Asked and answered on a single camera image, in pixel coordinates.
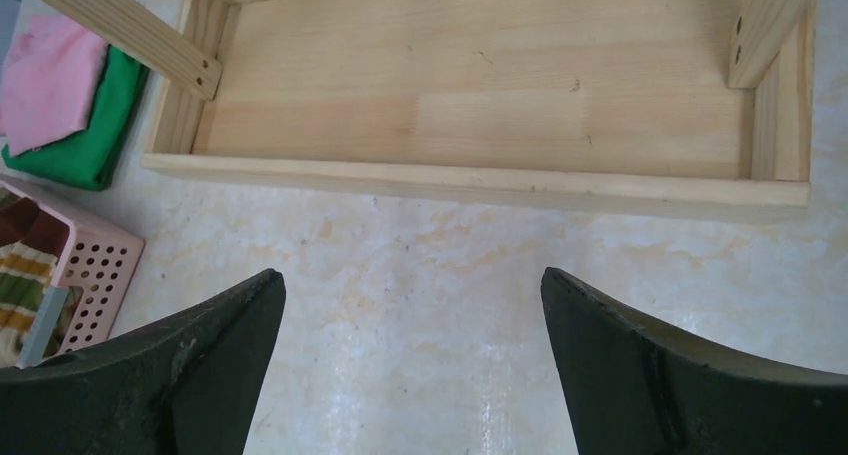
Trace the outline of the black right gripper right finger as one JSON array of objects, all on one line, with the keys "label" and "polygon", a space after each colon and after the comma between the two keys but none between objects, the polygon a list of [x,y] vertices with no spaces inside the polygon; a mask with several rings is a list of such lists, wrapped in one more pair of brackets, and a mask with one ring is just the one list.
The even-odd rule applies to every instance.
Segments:
[{"label": "black right gripper right finger", "polygon": [[759,357],[548,268],[541,301],[582,454],[843,454],[847,378]]}]

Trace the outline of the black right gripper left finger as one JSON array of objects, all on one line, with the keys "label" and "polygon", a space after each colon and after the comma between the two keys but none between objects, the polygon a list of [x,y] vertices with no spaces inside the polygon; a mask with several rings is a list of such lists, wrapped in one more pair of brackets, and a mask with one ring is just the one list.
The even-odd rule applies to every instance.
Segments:
[{"label": "black right gripper left finger", "polygon": [[1,372],[5,454],[240,454],[286,288],[267,269],[108,341]]}]

